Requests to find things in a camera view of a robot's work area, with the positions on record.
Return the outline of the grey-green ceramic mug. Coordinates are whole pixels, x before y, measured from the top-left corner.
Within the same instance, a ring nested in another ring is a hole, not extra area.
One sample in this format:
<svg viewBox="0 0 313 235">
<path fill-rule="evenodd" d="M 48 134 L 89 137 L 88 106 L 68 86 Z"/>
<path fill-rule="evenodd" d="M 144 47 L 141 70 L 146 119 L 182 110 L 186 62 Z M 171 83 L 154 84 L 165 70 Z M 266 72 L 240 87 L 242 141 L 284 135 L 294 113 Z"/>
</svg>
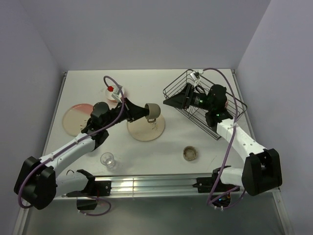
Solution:
<svg viewBox="0 0 313 235">
<path fill-rule="evenodd" d="M 161 108 L 158 104 L 155 103 L 146 103 L 145 108 L 148 109 L 149 114 L 145 116 L 148 123 L 156 122 L 156 119 L 161 114 Z"/>
</svg>

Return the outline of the speckled beige cup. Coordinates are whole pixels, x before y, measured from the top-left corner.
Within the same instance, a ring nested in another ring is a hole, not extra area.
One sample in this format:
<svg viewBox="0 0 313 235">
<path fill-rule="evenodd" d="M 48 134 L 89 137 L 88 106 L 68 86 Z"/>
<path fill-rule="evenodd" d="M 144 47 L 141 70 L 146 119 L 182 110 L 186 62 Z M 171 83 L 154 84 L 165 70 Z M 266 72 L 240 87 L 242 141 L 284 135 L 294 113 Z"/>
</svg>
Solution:
<svg viewBox="0 0 313 235">
<path fill-rule="evenodd" d="M 198 157 L 198 152 L 193 146 L 186 146 L 183 150 L 183 158 L 186 161 L 194 161 Z"/>
</svg>

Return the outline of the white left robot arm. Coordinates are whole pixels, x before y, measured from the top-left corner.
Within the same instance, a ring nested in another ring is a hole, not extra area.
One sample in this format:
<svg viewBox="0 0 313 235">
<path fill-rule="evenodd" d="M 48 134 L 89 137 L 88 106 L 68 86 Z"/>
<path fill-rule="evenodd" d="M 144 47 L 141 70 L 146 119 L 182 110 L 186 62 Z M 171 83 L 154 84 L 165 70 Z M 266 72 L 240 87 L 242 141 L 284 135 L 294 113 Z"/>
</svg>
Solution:
<svg viewBox="0 0 313 235">
<path fill-rule="evenodd" d="M 86 126 L 72 141 L 46 156 L 27 158 L 20 170 L 14 192 L 23 209 L 47 207 L 55 197 L 67 193 L 91 195 L 95 191 L 95 177 L 80 169 L 69 176 L 60 177 L 74 161 L 96 150 L 108 138 L 108 128 L 122 121 L 133 122 L 148 117 L 148 105 L 139 107 L 127 98 L 110 109 L 105 102 L 98 102 Z"/>
</svg>

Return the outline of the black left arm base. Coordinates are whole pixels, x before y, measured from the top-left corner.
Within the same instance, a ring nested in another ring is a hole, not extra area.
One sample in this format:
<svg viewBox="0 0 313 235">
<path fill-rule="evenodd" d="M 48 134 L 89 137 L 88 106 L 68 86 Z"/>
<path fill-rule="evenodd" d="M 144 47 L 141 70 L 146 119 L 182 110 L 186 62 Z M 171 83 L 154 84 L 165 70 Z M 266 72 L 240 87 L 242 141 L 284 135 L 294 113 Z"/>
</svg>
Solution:
<svg viewBox="0 0 313 235">
<path fill-rule="evenodd" d="M 105 198 L 101 196 L 109 196 L 111 191 L 111 181 L 104 181 L 104 182 L 97 182 L 95 180 L 95 177 L 88 173 L 85 170 L 78 170 L 75 173 L 71 174 L 70 176 L 82 176 L 83 180 L 87 180 L 87 182 L 80 180 L 80 183 L 83 183 L 83 189 L 82 190 L 71 190 L 70 192 L 66 193 L 67 197 L 87 197 L 91 200 L 81 200 L 77 199 L 76 201 L 76 207 L 78 209 L 78 212 L 82 213 L 85 216 L 102 216 L 107 214 L 111 208 L 112 205 L 109 201 L 107 201 Z M 87 211 L 94 210 L 99 202 L 104 202 L 108 208 L 103 212 L 99 214 L 92 214 L 88 213 Z"/>
</svg>

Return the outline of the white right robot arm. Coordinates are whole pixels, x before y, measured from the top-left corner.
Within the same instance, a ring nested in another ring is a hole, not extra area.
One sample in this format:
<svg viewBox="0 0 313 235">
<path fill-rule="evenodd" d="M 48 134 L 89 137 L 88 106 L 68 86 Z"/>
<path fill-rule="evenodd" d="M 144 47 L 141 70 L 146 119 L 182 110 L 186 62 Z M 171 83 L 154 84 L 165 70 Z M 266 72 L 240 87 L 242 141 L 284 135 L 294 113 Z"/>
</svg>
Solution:
<svg viewBox="0 0 313 235">
<path fill-rule="evenodd" d="M 243 187 L 255 196 L 282 185 L 279 153 L 257 143 L 238 124 L 226 108 L 226 87 L 213 85 L 208 93 L 199 93 L 190 83 L 178 94 L 164 100 L 164 104 L 186 110 L 189 107 L 206 111 L 205 121 L 209 128 L 224 138 L 244 162 L 243 168 L 223 166 L 212 178 L 215 190 L 224 190 L 228 185 Z"/>
</svg>

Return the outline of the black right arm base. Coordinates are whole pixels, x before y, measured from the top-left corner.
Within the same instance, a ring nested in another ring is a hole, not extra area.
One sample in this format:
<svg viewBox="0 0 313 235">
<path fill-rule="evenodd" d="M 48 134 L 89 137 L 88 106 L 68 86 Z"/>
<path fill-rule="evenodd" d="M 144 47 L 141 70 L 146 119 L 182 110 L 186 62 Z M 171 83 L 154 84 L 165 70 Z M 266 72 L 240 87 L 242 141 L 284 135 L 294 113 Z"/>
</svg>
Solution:
<svg viewBox="0 0 313 235">
<path fill-rule="evenodd" d="M 196 179 L 196 183 L 193 184 L 192 187 L 196 188 L 198 190 L 198 193 L 210 193 L 218 177 L 218 173 L 220 169 L 221 168 L 214 169 L 210 177 L 198 177 Z M 224 193 L 233 188 L 235 189 L 234 191 L 240 190 L 238 186 L 235 186 L 232 184 L 223 184 L 221 180 L 219 180 L 214 192 Z M 228 207 L 230 203 L 231 203 L 231 195 L 229 192 L 228 194 L 222 196 L 221 198 L 213 202 L 213 205 L 218 208 L 221 208 L 221 207 Z"/>
</svg>

